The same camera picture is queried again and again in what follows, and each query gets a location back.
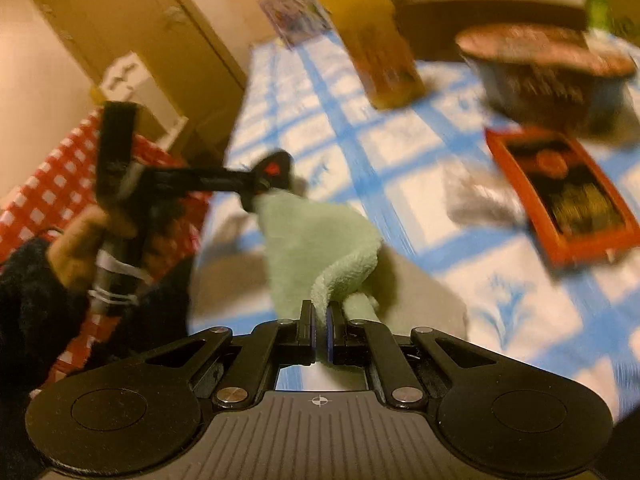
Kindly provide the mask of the black fuzzy sleeve forearm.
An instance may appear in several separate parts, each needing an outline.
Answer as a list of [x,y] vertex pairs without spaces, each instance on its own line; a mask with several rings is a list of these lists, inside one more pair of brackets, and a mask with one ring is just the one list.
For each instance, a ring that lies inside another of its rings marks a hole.
[[87,293],[70,294],[47,260],[52,242],[36,237],[18,248],[1,270],[1,477],[33,479],[42,460],[26,436],[29,393],[80,331]]

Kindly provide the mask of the person left hand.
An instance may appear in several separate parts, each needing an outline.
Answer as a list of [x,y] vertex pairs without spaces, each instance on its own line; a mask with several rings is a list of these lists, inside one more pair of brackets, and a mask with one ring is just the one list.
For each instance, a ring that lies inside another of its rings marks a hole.
[[60,284],[72,295],[88,292],[96,275],[96,257],[107,234],[131,238],[134,224],[119,210],[86,207],[47,249],[47,260]]

